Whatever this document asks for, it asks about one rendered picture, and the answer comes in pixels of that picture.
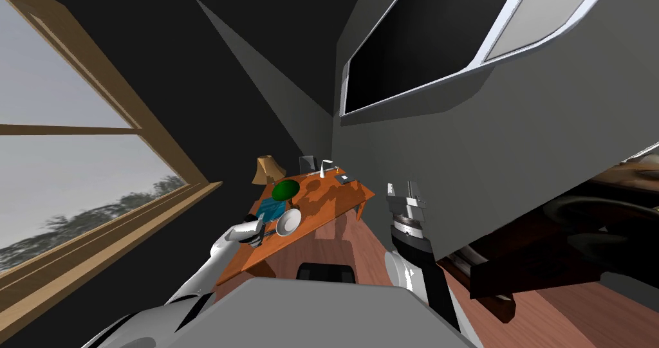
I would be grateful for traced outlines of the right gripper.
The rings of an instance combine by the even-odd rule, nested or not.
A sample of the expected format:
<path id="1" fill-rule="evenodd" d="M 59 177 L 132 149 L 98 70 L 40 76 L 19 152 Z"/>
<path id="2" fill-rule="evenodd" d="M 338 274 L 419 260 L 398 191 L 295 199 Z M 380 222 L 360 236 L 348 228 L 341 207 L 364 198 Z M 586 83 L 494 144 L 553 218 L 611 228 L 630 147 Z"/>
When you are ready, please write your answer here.
<path id="1" fill-rule="evenodd" d="M 393 184 L 387 184 L 389 211 L 401 222 L 420 227 L 426 221 L 424 210 L 427 202 L 421 199 L 417 182 L 408 181 L 407 189 L 408 196 L 396 196 Z"/>

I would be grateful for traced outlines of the blue book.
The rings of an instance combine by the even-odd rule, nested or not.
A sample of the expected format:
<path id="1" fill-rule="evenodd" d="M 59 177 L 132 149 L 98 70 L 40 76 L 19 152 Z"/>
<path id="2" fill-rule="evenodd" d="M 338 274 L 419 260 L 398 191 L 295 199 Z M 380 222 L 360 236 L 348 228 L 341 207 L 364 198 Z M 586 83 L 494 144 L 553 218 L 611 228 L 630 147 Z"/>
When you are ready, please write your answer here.
<path id="1" fill-rule="evenodd" d="M 255 216 L 262 217 L 265 223 L 269 223 L 280 218 L 284 214 L 285 209 L 285 201 L 276 201 L 271 197 L 266 197 L 261 201 Z"/>

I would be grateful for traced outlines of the white bowl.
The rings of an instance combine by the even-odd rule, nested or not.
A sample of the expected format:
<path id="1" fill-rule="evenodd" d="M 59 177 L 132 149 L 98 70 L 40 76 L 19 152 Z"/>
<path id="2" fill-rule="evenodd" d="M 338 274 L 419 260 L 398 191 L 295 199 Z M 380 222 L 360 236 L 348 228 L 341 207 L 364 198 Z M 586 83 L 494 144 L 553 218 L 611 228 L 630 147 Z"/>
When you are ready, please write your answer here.
<path id="1" fill-rule="evenodd" d="M 298 208 L 291 208 L 278 218 L 275 232 L 281 237 L 289 236 L 297 230 L 301 221 L 301 211 Z"/>

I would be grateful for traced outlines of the green bowl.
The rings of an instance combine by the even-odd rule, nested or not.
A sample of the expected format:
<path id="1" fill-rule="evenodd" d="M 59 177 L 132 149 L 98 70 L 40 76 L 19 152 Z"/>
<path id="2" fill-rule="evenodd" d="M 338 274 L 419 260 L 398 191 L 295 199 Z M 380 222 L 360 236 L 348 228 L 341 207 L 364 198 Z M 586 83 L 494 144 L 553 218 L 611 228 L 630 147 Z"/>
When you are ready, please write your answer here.
<path id="1" fill-rule="evenodd" d="M 274 186 L 271 197 L 275 201 L 291 201 L 298 194 L 300 188 L 298 181 L 286 179 Z"/>

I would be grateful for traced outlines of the tan shade table lamp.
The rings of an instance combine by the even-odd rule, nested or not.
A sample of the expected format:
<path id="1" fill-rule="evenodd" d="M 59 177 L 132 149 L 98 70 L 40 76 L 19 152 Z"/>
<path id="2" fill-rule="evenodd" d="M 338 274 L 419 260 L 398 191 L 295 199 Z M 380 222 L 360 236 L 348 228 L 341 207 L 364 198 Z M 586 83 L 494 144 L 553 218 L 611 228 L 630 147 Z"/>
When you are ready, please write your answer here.
<path id="1" fill-rule="evenodd" d="M 252 184 L 274 184 L 276 181 L 283 179 L 285 175 L 286 171 L 275 161 L 272 155 L 259 156 Z"/>

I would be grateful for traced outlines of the orange wooden table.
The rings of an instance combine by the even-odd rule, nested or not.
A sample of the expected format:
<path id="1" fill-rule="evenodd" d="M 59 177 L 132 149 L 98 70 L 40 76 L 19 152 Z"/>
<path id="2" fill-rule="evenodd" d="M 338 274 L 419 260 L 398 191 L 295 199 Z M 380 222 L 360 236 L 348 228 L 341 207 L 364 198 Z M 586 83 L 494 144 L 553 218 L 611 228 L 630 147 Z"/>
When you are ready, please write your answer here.
<path id="1" fill-rule="evenodd" d="M 300 186 L 292 202 L 301 211 L 301 224 L 293 234 L 286 237 L 269 236 L 257 248 L 241 244 L 216 286 L 226 283 L 243 271 L 256 277 L 275 277 L 274 271 L 266 263 L 269 257 L 356 206 L 359 207 L 359 219 L 366 201 L 375 194 L 357 180 L 340 184 L 335 179 L 336 175 L 345 174 L 344 169 L 334 168 L 325 173 L 324 178 L 319 174 L 287 177 L 287 180 L 296 181 Z"/>

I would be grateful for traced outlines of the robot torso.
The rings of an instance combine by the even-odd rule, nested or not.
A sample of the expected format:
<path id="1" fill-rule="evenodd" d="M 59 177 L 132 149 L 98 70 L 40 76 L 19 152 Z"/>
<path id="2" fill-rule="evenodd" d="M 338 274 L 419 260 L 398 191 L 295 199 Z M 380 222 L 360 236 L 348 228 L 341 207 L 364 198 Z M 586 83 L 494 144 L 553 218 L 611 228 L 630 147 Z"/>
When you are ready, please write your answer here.
<path id="1" fill-rule="evenodd" d="M 250 279 L 162 348 L 483 348 L 431 309 L 419 268 L 387 267 L 394 286 Z"/>

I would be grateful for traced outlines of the white framed window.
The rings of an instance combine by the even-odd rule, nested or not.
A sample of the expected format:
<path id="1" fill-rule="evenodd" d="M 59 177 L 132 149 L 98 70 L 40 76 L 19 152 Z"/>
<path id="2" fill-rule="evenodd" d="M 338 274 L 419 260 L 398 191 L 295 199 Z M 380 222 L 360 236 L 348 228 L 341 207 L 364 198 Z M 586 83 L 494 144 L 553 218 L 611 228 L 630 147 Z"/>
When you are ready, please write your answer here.
<path id="1" fill-rule="evenodd" d="M 598 0 L 394 0 L 344 66 L 340 115 L 539 49 Z"/>

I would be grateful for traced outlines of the dark brown furniture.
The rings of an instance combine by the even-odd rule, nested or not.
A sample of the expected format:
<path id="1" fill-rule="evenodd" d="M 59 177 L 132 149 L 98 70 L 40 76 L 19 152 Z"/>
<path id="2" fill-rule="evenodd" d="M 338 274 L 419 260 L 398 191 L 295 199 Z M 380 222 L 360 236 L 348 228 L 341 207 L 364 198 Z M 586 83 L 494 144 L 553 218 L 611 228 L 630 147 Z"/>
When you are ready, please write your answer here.
<path id="1" fill-rule="evenodd" d="M 625 276 L 659 291 L 659 142 L 438 264 L 503 323 L 514 295 Z"/>

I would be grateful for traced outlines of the wooden framed window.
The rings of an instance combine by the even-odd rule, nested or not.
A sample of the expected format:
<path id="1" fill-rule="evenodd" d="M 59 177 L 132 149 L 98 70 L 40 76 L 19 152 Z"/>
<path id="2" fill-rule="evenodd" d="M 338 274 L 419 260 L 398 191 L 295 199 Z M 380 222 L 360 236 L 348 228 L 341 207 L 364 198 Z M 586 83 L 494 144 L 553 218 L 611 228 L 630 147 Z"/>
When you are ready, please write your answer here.
<path id="1" fill-rule="evenodd" d="M 68 9 L 55 0 L 4 0 L 57 52 L 77 80 L 124 127 L 0 124 L 0 199 L 27 212 L 71 200 L 63 214 L 157 173 L 183 186 L 0 274 L 0 343 L 43 315 L 127 252 L 213 192 L 211 183 L 119 75 Z M 22 200 L 32 199 L 26 205 Z"/>

